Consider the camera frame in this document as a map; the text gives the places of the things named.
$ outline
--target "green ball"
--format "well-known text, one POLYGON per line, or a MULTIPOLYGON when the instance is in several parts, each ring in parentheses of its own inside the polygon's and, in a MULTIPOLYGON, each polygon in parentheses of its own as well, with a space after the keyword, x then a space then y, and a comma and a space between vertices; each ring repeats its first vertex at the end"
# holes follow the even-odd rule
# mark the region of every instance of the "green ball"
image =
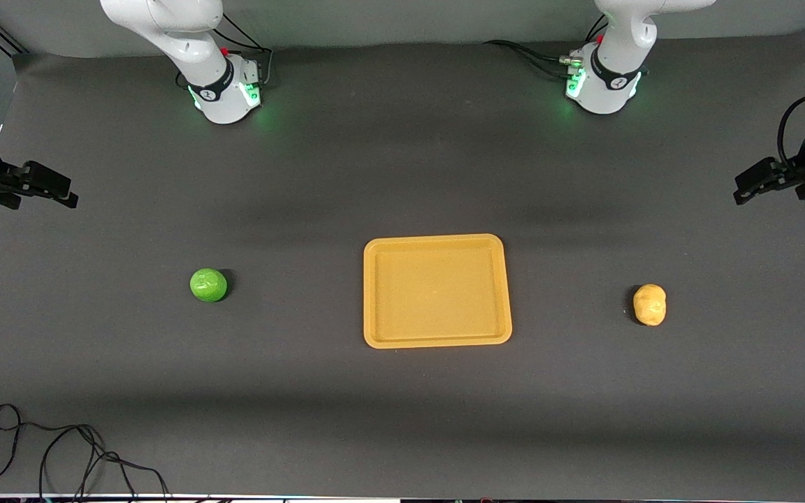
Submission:
POLYGON ((191 276, 191 292, 204 302, 216 302, 226 296, 229 284, 218 270, 202 268, 191 276))

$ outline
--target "small yellow object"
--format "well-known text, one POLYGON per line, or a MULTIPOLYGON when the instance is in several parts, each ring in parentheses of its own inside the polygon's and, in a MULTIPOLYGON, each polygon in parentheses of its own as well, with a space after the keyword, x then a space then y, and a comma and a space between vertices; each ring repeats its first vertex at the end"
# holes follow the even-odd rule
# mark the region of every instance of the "small yellow object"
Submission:
POLYGON ((380 238, 365 247, 364 331, 377 349, 502 344, 512 334, 494 235, 380 238))
POLYGON ((657 327, 667 318, 667 292, 657 284, 645 284, 632 297, 635 317, 649 327, 657 327))

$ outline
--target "gray table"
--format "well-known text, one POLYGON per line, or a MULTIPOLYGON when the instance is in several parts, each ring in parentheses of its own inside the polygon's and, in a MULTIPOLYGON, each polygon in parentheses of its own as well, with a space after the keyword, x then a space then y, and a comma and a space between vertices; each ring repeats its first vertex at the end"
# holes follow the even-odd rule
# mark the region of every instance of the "gray table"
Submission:
MULTIPOLYGON (((488 45, 282 51, 264 108, 215 126, 165 58, 20 61, 0 150, 80 207, 0 209, 0 402, 177 493, 805 500, 805 204, 731 195, 805 95, 805 32, 648 63, 594 117, 488 45), (365 243, 472 232, 505 242, 511 340, 367 347, 365 243), (200 267, 228 299, 191 296, 200 267), (648 282, 660 328, 624 312, 648 282)), ((49 439, 0 491, 35 490, 49 439)), ((55 490, 84 456, 55 449, 55 490)))

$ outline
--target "yellow potato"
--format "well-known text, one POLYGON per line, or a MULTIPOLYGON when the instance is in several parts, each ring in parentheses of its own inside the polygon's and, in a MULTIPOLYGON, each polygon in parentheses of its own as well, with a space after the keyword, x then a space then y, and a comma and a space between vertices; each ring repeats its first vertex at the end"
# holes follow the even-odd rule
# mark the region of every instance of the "yellow potato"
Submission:
POLYGON ((645 284, 632 297, 632 306, 639 321, 657 327, 667 318, 667 292, 657 284, 645 284))

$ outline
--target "table surface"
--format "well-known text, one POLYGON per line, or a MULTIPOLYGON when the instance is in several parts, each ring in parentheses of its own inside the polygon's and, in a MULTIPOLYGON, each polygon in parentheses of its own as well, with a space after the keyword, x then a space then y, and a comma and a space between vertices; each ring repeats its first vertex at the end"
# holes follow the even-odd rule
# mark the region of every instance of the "table surface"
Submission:
MULTIPOLYGON (((288 50, 217 126, 166 58, 19 60, 0 152, 80 207, 0 209, 0 403, 94 424, 176 493, 805 500, 805 203, 732 201, 805 95, 805 32, 648 65, 594 117, 490 45, 288 50), (439 233, 502 238, 511 340, 366 346, 364 245, 439 233), (627 312, 651 282, 659 328, 627 312)), ((51 437, 0 493, 35 490, 51 437)), ((85 456, 53 451, 53 490, 85 456)))

